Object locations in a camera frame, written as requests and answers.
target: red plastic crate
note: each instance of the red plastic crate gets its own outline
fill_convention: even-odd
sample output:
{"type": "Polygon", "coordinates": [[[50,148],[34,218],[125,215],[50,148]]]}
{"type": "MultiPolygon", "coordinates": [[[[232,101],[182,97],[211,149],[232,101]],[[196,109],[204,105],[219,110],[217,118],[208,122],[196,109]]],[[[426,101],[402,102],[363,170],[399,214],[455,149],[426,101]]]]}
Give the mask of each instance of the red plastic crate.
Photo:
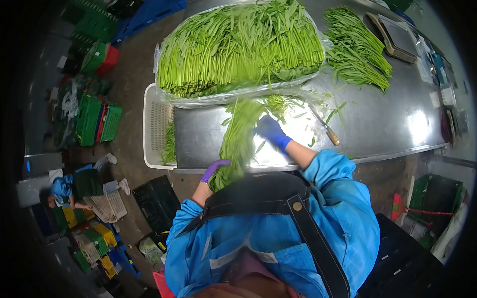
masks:
{"type": "Polygon", "coordinates": [[[96,135],[96,143],[99,143],[101,141],[101,135],[103,134],[103,129],[104,129],[104,121],[106,119],[107,114],[108,114],[108,105],[105,104],[103,113],[101,114],[101,120],[99,121],[98,134],[96,135]]]}
{"type": "Polygon", "coordinates": [[[106,58],[103,63],[101,63],[98,68],[94,71],[99,76],[104,76],[108,71],[110,71],[113,66],[116,65],[118,60],[119,50],[111,45],[108,45],[108,51],[106,52],[106,58]]]}

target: blue jacket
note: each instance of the blue jacket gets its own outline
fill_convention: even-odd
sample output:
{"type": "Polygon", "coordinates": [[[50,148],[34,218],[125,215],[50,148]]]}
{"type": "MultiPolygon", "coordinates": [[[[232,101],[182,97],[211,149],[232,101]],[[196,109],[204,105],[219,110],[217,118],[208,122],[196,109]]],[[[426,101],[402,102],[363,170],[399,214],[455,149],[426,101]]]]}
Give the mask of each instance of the blue jacket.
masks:
{"type": "Polygon", "coordinates": [[[71,190],[73,184],[73,175],[66,175],[65,177],[57,177],[53,180],[51,193],[56,197],[57,206],[69,206],[68,197],[73,194],[71,190]]]}
{"type": "MultiPolygon", "coordinates": [[[[315,184],[310,214],[343,267],[351,297],[371,272],[380,241],[368,188],[353,180],[355,167],[346,156],[323,150],[303,172],[315,184]]],[[[224,216],[179,236],[201,211],[199,205],[185,200],[167,239],[166,283],[178,298],[219,283],[226,264],[242,246],[257,253],[270,272],[305,297],[328,297],[289,215],[224,216]]]]}

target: black apron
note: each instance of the black apron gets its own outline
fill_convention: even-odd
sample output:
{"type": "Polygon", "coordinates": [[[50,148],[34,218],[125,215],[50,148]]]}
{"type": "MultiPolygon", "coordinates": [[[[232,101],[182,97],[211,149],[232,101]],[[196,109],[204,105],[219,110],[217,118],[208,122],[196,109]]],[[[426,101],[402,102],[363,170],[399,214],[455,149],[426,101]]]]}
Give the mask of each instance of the black apron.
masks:
{"type": "Polygon", "coordinates": [[[200,229],[209,219],[221,216],[253,213],[290,215],[302,242],[310,249],[316,271],[330,298],[350,298],[348,279],[309,213],[310,189],[308,181],[282,172],[246,176],[211,195],[205,202],[204,210],[181,234],[200,229]]]}

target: person sitting on floor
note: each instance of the person sitting on floor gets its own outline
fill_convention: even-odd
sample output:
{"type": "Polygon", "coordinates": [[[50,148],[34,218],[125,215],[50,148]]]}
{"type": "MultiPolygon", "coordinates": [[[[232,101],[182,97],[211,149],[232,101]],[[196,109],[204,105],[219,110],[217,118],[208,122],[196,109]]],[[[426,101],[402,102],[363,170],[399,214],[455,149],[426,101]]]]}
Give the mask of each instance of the person sitting on floor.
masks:
{"type": "Polygon", "coordinates": [[[113,180],[102,184],[99,179],[99,172],[102,171],[108,163],[116,164],[117,159],[111,153],[103,156],[95,165],[87,165],[76,170],[71,175],[58,177],[53,180],[53,184],[48,195],[48,206],[69,206],[71,209],[80,208],[91,210],[81,198],[84,196],[105,195],[121,188],[126,195],[131,194],[131,189],[124,178],[121,181],[113,180]]]}

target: metal button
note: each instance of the metal button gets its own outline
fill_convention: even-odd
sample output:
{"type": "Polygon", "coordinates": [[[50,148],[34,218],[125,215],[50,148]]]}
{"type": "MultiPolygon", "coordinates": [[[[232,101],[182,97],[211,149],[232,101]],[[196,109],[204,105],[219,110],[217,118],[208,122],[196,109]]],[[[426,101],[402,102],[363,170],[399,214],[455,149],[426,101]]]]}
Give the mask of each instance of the metal button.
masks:
{"type": "Polygon", "coordinates": [[[301,203],[300,202],[293,203],[293,209],[295,209],[296,211],[300,211],[301,210],[301,203]]]}

